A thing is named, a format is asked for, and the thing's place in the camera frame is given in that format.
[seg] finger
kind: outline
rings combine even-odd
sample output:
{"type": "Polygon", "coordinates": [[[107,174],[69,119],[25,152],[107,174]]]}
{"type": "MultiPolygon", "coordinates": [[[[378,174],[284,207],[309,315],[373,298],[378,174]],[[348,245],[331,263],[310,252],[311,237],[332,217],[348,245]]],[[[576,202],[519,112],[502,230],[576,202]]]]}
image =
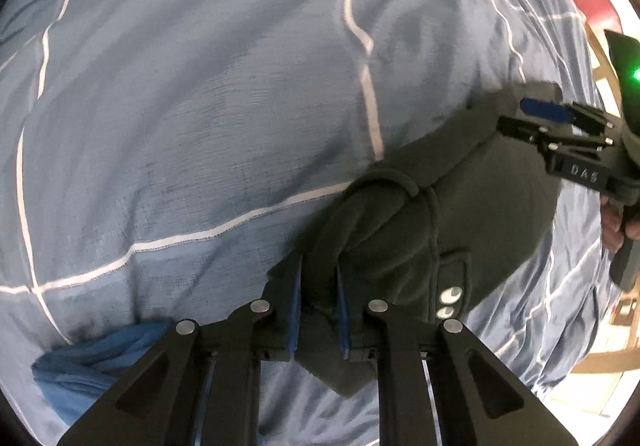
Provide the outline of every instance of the finger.
{"type": "Polygon", "coordinates": [[[618,211],[616,206],[607,204],[600,208],[600,219],[603,227],[608,227],[617,232],[622,225],[622,215],[618,211]]]}
{"type": "Polygon", "coordinates": [[[612,231],[607,227],[602,230],[602,244],[612,252],[618,252],[625,242],[625,235],[621,231],[612,231]]]}
{"type": "Polygon", "coordinates": [[[640,240],[640,218],[635,217],[625,224],[625,234],[632,240],[640,240]]]}

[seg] round metal bolt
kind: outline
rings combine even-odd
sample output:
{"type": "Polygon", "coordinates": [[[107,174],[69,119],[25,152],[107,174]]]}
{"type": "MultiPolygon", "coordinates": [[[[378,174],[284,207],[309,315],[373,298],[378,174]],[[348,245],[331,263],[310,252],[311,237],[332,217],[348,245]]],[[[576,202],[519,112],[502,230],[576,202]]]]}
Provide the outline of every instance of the round metal bolt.
{"type": "Polygon", "coordinates": [[[446,320],[453,316],[456,313],[456,310],[453,307],[443,307],[438,312],[436,312],[436,318],[439,320],[446,320]]]}
{"type": "Polygon", "coordinates": [[[267,300],[255,300],[251,303],[251,312],[267,312],[271,308],[267,300]]]}
{"type": "Polygon", "coordinates": [[[453,305],[462,298],[462,287],[449,287],[440,293],[440,303],[444,305],[453,305]]]}
{"type": "Polygon", "coordinates": [[[188,336],[194,330],[196,330],[196,324],[191,320],[178,321],[175,326],[175,331],[180,334],[180,336],[188,336]]]}
{"type": "Polygon", "coordinates": [[[384,300],[371,300],[369,302],[369,310],[371,312],[386,312],[388,308],[389,305],[384,300]]]}
{"type": "Polygon", "coordinates": [[[444,322],[444,330],[450,334],[460,334],[462,332],[462,323],[458,320],[447,320],[444,322]]]}

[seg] human hand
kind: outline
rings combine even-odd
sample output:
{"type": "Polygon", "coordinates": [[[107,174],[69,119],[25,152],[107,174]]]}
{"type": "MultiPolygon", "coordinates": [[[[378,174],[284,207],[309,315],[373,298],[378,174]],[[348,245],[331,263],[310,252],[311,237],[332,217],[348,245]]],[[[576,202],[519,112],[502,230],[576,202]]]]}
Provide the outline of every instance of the human hand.
{"type": "Polygon", "coordinates": [[[625,235],[640,241],[640,215],[629,220],[622,231],[622,213],[603,195],[600,196],[600,222],[602,223],[602,244],[612,252],[618,252],[625,242],[625,235]]]}

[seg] black handle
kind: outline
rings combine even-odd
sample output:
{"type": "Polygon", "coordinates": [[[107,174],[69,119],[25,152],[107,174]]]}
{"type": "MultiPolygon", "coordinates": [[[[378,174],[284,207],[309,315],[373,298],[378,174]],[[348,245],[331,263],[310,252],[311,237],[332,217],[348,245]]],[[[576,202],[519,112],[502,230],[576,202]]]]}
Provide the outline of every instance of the black handle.
{"type": "MultiPolygon", "coordinates": [[[[626,223],[640,213],[640,203],[626,206],[622,215],[622,228],[626,223]]],[[[640,269],[640,241],[625,236],[625,242],[613,257],[609,267],[609,276],[613,283],[624,292],[629,292],[636,284],[636,275],[640,269]]]]}

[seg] folded blue cloth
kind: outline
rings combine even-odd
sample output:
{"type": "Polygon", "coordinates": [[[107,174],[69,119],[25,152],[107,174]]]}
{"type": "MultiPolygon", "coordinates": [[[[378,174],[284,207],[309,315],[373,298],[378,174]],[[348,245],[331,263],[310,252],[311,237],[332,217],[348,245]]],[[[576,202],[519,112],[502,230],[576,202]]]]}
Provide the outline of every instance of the folded blue cloth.
{"type": "Polygon", "coordinates": [[[167,321],[142,323],[100,340],[53,350],[33,363],[33,379],[60,419],[71,426],[171,326],[167,321]]]}

